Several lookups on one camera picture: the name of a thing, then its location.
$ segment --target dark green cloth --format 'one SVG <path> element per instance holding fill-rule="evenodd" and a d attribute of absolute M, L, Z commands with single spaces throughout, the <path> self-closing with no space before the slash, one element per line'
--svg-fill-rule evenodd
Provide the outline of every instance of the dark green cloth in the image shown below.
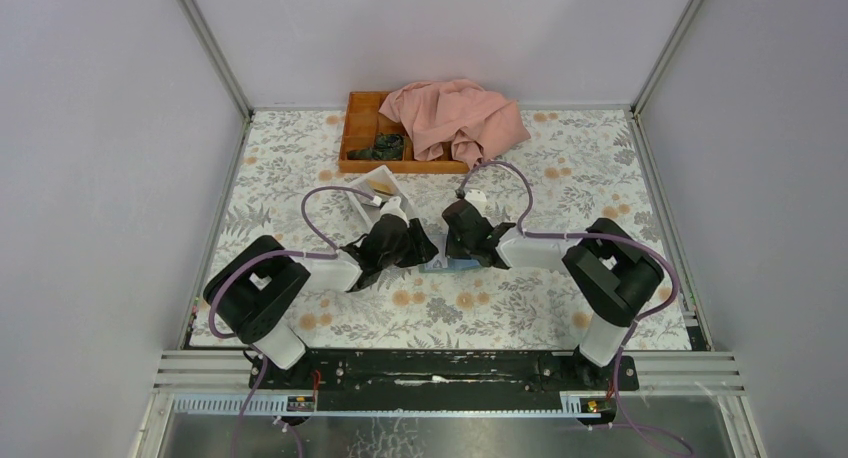
<path fill-rule="evenodd" d="M 403 159 L 403 135 L 380 133 L 374 146 L 347 152 L 348 160 L 400 161 Z"/>

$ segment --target gray wall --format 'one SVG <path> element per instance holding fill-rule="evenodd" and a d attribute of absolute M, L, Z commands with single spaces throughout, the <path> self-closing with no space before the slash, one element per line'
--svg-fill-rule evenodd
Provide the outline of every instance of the gray wall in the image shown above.
<path fill-rule="evenodd" d="M 126 456 L 239 129 L 175 0 L 0 0 L 0 456 Z"/>
<path fill-rule="evenodd" d="M 256 106 L 468 77 L 524 104 L 630 103 L 688 0 L 197 0 Z"/>
<path fill-rule="evenodd" d="M 646 130 L 771 456 L 845 456 L 848 7 L 707 0 Z"/>

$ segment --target floral tablecloth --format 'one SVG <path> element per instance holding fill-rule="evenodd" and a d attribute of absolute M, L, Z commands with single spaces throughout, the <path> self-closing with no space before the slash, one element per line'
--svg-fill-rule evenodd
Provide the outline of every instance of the floral tablecloth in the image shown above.
<path fill-rule="evenodd" d="M 662 250 L 657 221 L 622 111 L 523 111 L 531 139 L 503 155 L 533 186 L 529 229 L 577 230 L 596 218 L 615 219 L 631 236 Z M 257 112 L 207 277 L 250 242 L 273 235 L 286 248 L 325 251 L 300 216 L 310 189 L 354 178 L 336 159 L 344 115 L 332 111 Z M 442 210 L 455 198 L 461 175 L 395 175 L 417 205 L 428 234 L 447 232 Z M 520 180 L 487 168 L 469 184 L 486 193 L 487 216 L 515 221 L 527 203 Z M 316 225 L 339 243 L 367 232 L 340 192 L 313 197 Z M 649 306 L 670 293 L 668 278 Z M 533 269 L 463 273 L 384 271 L 358 293 L 302 293 L 285 322 L 312 347 L 573 349 L 592 310 L 572 279 Z M 226 325 L 219 321 L 219 327 Z M 191 346 L 240 346 L 209 333 L 200 300 Z M 641 323 L 632 349 L 690 349 L 678 306 Z"/>

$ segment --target white plastic part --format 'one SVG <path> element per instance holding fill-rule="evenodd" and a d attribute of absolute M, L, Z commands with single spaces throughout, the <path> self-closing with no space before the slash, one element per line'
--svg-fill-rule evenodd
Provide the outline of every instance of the white plastic part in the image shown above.
<path fill-rule="evenodd" d="M 607 366 L 626 334 L 627 328 L 615 326 L 595 315 L 580 342 L 580 354 L 598 366 Z"/>
<path fill-rule="evenodd" d="M 407 225 L 409 225 L 409 218 L 406 217 L 406 213 L 404 213 L 401 209 L 401 203 L 402 200 L 399 196 L 393 196 L 389 198 L 389 201 L 387 201 L 386 204 L 383 205 L 382 208 L 380 208 L 380 216 L 395 215 L 398 218 L 402 219 L 404 222 L 406 222 Z"/>
<path fill-rule="evenodd" d="M 387 167 L 386 165 L 371 170 L 370 172 L 349 182 L 347 186 L 362 190 L 369 194 L 373 194 L 371 187 L 368 186 L 366 180 L 381 183 L 391 189 L 392 194 L 394 196 L 399 196 L 401 199 L 400 209 L 404 212 L 404 214 L 406 214 L 408 219 L 411 220 L 413 218 L 418 218 L 419 216 L 421 216 L 418 214 L 418 209 L 415 207 L 415 204 L 412 202 L 412 200 L 409 199 L 409 196 L 404 193 L 403 189 L 401 189 L 400 183 L 398 183 L 397 179 L 395 179 L 395 175 L 392 174 L 391 170 L 389 170 L 389 167 Z M 362 198 L 359 195 L 347 193 L 347 196 L 350 199 L 351 205 L 353 205 L 356 211 L 359 212 L 359 214 L 362 216 L 362 219 L 365 220 L 365 226 L 370 230 L 371 227 L 374 226 L 374 223 L 376 223 L 380 219 L 380 209 L 375 206 L 363 205 L 359 201 L 360 198 Z"/>
<path fill-rule="evenodd" d="M 348 291 L 356 284 L 362 269 L 350 255 L 339 251 L 335 260 L 313 260 L 311 258 L 291 257 L 309 270 L 309 279 L 301 288 L 304 291 Z"/>
<path fill-rule="evenodd" d="M 510 268 L 545 268 L 568 274 L 562 263 L 565 252 L 577 240 L 525 238 L 511 228 L 498 244 L 498 255 Z"/>
<path fill-rule="evenodd" d="M 253 346 L 273 361 L 278 368 L 287 370 L 306 353 L 306 345 L 283 320 Z"/>
<path fill-rule="evenodd" d="M 465 197 L 463 198 L 465 201 L 474 205 L 474 208 L 477 208 L 477 211 L 480 212 L 481 215 L 486 215 L 486 194 L 480 190 L 465 190 Z"/>

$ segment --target gray floor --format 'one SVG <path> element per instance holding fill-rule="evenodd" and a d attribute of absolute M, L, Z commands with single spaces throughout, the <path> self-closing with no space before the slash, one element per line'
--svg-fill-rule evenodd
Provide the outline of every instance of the gray floor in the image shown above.
<path fill-rule="evenodd" d="M 717 405 L 709 397 L 626 398 L 637 423 L 684 437 L 698 456 L 733 456 Z M 174 414 L 163 457 L 229 457 L 234 416 Z M 298 427 L 312 457 L 655 457 L 662 453 L 632 430 L 595 430 L 553 418 L 327 418 Z M 668 439 L 659 441 L 676 446 Z M 293 437 L 266 417 L 246 418 L 238 456 L 295 457 Z"/>

